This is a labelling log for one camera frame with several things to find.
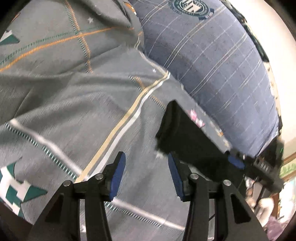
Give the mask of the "black pants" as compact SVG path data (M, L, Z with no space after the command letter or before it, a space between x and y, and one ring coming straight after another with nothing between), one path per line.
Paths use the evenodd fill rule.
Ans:
M175 100L166 106L156 138L162 152L176 153L181 161L193 165L210 180L222 182L228 179L235 186L243 182L243 170L228 161L227 155L218 149Z

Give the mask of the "blue plaid pillow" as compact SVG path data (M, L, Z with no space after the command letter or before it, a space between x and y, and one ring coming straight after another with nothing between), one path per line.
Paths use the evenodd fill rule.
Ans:
M266 68L223 1L132 1L145 53L168 69L236 149L258 155L278 135Z

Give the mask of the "grey patterned bed sheet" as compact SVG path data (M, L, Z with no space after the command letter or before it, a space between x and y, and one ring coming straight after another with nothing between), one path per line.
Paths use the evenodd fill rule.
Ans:
M176 195L156 133L167 104L227 141L182 84L143 52L131 1L30 1L1 46L1 225L27 231L60 185L126 166L106 203L113 240L181 240L189 205Z

